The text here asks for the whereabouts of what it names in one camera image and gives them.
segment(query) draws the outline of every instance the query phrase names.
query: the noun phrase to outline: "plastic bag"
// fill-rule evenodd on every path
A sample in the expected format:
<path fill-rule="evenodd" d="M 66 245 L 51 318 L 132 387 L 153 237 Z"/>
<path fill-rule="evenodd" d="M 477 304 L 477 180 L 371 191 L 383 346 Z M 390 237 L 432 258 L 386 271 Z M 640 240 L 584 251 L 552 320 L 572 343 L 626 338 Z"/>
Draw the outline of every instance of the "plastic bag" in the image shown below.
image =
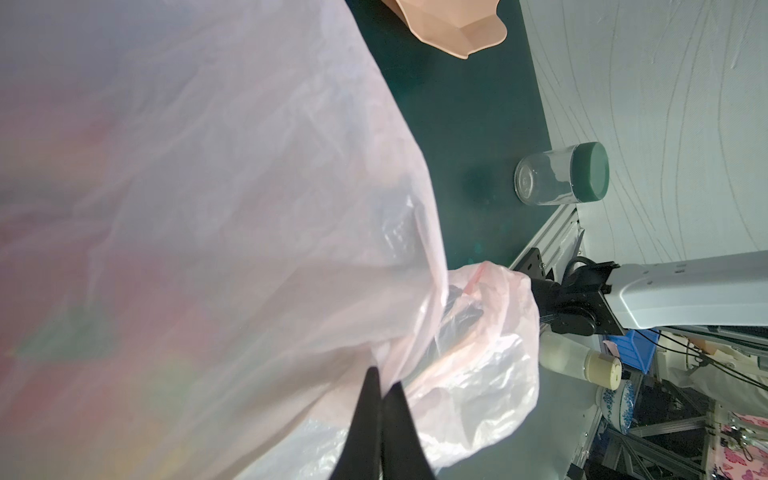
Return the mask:
<path fill-rule="evenodd" d="M 445 255 L 344 2 L 2 8 L 0 477 L 233 478 L 412 370 Z"/>
<path fill-rule="evenodd" d="M 403 380 L 434 468 L 510 435 L 538 398 L 539 322 L 530 279 L 486 262 L 450 271 L 449 283 L 440 330 Z M 356 394 L 361 383 L 359 376 L 351 391 Z M 354 400 L 346 400 L 335 421 L 308 415 L 238 480 L 328 478 L 346 440 Z"/>

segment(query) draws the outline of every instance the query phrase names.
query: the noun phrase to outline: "beige bowl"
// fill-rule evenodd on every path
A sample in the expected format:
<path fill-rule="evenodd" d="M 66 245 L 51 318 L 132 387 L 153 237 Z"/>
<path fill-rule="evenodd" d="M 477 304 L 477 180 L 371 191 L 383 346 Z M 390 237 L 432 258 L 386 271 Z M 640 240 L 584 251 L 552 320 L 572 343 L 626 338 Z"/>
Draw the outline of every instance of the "beige bowl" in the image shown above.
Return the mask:
<path fill-rule="evenodd" d="M 498 0 L 382 0 L 427 45 L 455 57 L 498 45 L 507 27 L 496 16 Z"/>

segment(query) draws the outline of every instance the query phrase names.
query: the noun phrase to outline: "blue basket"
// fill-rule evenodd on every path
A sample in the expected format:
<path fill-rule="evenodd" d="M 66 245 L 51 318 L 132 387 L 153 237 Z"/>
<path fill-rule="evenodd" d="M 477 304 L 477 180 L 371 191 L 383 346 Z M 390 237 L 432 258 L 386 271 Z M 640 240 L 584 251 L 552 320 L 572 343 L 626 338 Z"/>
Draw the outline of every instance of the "blue basket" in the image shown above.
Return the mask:
<path fill-rule="evenodd" d="M 654 342 L 658 342 L 659 334 L 650 330 L 639 330 L 643 333 L 643 335 L 639 335 L 637 331 L 630 330 L 625 336 L 609 335 L 608 339 L 619 347 L 619 355 L 624 365 L 633 366 L 643 373 L 648 373 L 650 361 L 654 359 L 656 346 L 643 338 L 643 335 Z"/>

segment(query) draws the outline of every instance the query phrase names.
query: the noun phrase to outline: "green lid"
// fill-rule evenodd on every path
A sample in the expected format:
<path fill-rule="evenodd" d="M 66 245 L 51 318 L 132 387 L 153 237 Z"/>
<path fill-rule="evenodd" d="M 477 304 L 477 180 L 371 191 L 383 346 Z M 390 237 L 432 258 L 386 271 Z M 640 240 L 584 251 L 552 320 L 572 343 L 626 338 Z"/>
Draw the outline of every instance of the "green lid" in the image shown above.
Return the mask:
<path fill-rule="evenodd" d="M 608 192 L 608 154 L 599 141 L 579 144 L 571 160 L 571 183 L 580 202 L 603 200 Z"/>

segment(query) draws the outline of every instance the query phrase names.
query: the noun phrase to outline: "dark green tabletop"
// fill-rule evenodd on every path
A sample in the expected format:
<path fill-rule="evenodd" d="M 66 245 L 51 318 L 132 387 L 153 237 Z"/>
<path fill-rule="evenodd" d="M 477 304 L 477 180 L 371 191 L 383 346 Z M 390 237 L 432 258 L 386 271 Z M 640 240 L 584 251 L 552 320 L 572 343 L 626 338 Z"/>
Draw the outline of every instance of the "dark green tabletop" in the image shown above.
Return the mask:
<path fill-rule="evenodd" d="M 515 195 L 515 166 L 549 150 L 544 109 L 518 0 L 501 0 L 508 35 L 468 60 L 421 43 L 381 0 L 347 0 L 422 149 L 448 268 L 509 265 L 555 207 Z"/>

